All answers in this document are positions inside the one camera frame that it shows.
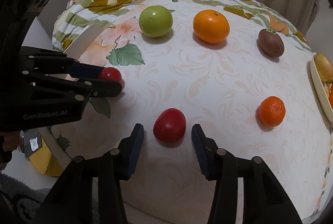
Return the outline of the person's hand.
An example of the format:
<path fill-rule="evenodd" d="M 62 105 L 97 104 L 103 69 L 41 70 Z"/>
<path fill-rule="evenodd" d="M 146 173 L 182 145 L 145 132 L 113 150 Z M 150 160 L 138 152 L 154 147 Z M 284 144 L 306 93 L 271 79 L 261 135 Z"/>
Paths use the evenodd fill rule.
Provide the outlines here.
<path fill-rule="evenodd" d="M 4 151 L 15 151 L 18 148 L 20 143 L 20 131 L 10 132 L 10 133 L 1 133 L 1 136 L 4 139 L 2 148 Z"/>

